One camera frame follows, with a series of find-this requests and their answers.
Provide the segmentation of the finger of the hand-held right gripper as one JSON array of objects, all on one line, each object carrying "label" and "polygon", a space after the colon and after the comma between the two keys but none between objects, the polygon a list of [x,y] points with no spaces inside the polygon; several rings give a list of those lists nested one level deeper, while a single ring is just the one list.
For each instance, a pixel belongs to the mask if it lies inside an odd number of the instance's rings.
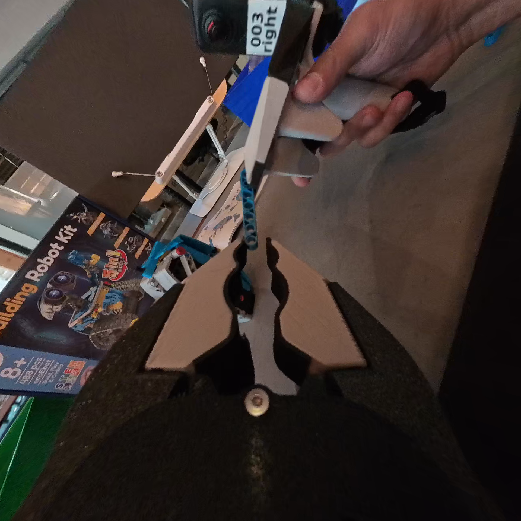
[{"label": "finger of the hand-held right gripper", "polygon": [[246,182],[258,187],[265,171],[272,141],[276,135],[289,85],[275,77],[267,77],[244,145]]}]

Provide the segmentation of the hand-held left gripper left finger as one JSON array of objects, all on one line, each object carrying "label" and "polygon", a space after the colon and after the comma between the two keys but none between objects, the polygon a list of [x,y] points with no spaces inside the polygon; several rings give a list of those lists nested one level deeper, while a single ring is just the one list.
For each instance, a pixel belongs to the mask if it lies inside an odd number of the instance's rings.
[{"label": "hand-held left gripper left finger", "polygon": [[242,340],[229,286],[246,256],[245,241],[237,239],[185,280],[146,370],[193,373],[196,364]]}]

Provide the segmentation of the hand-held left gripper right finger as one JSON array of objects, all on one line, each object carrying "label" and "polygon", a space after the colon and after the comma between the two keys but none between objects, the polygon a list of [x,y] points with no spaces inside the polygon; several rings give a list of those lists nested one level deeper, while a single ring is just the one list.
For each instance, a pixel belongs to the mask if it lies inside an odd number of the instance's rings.
[{"label": "hand-held left gripper right finger", "polygon": [[273,353],[280,370],[345,370],[367,361],[328,281],[278,241],[266,240],[275,313]]}]

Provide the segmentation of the blue grey toy robot model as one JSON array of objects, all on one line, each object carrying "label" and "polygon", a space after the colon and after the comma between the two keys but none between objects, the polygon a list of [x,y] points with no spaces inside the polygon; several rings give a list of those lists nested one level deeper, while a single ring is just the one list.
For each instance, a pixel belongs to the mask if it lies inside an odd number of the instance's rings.
[{"label": "blue grey toy robot model", "polygon": [[[143,277],[140,286],[157,301],[218,253],[218,248],[212,243],[205,244],[185,235],[179,235],[168,243],[156,243],[142,265]],[[238,315],[238,322],[251,321],[255,293],[252,281],[244,270],[240,272],[240,282],[233,283],[230,296]]]}]

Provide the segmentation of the teal long holed beam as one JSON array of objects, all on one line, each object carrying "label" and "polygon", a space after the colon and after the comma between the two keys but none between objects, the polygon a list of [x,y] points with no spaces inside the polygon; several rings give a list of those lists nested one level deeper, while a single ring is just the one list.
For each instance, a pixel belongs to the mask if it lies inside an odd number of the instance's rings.
[{"label": "teal long holed beam", "polygon": [[258,248],[257,219],[255,210],[256,188],[248,183],[245,168],[240,174],[240,188],[243,206],[244,243],[248,250],[255,251]]}]

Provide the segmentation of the white desk lamp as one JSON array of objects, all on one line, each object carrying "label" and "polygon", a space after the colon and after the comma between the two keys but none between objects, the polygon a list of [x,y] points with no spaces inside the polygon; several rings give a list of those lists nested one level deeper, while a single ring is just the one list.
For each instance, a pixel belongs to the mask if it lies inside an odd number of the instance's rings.
[{"label": "white desk lamp", "polygon": [[[155,174],[130,173],[122,171],[112,172],[113,178],[122,176],[152,177],[154,180],[147,192],[141,198],[141,202],[149,202],[158,197],[166,189],[171,180],[175,180],[189,196],[194,199],[190,212],[203,218],[209,214],[218,199],[228,187],[233,177],[241,170],[244,161],[243,148],[238,148],[230,153],[225,153],[215,131],[212,129],[211,120],[224,102],[228,90],[227,80],[223,80],[215,90],[210,87],[210,95],[207,96],[192,122],[181,136],[172,151],[165,157]],[[203,132],[210,137],[217,151],[217,166],[203,188],[193,188],[188,181],[181,178],[177,170],[188,153],[196,145]]]}]

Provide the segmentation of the person's right hand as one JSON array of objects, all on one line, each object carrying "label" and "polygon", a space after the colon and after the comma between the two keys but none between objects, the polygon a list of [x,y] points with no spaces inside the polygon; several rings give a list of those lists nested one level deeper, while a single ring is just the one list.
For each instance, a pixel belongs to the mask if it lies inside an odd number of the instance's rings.
[{"label": "person's right hand", "polygon": [[520,18],[520,1],[368,1],[294,88],[302,103],[323,101],[347,75],[402,91],[435,84],[483,37]]}]

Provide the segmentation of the blue storage bin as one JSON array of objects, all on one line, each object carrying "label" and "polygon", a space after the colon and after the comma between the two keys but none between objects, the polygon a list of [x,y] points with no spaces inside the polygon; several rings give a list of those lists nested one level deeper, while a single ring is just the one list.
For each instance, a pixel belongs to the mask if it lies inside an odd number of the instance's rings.
[{"label": "blue storage bin", "polygon": [[[338,36],[350,13],[363,3],[365,1],[325,1],[313,40],[312,54],[314,61],[328,49]],[[259,62],[253,69],[248,67],[242,70],[224,100],[225,107],[248,126],[252,123],[271,62],[270,56],[254,56],[249,65],[251,66],[257,59]]]}]

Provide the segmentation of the folded instruction booklet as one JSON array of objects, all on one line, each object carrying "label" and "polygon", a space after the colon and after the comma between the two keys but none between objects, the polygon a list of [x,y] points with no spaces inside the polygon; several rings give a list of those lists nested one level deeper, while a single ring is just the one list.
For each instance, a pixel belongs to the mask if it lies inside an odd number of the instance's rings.
[{"label": "folded instruction booklet", "polygon": [[243,199],[240,181],[236,182],[226,201],[201,229],[197,240],[218,250],[225,249],[237,228],[243,223]]}]

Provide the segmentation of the dark blue toy kit box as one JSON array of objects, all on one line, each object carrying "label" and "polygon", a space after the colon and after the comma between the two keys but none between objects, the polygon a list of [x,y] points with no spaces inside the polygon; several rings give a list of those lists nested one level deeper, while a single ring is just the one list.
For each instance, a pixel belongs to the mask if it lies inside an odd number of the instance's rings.
[{"label": "dark blue toy kit box", "polygon": [[153,304],[154,243],[75,198],[1,291],[1,394],[77,394]]}]

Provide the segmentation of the dark panel board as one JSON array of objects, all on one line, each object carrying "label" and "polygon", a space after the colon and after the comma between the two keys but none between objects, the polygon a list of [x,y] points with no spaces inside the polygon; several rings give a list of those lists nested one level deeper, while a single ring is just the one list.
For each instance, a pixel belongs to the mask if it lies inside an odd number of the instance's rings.
[{"label": "dark panel board", "polygon": [[210,94],[181,1],[75,1],[1,99],[1,146],[127,218]]}]

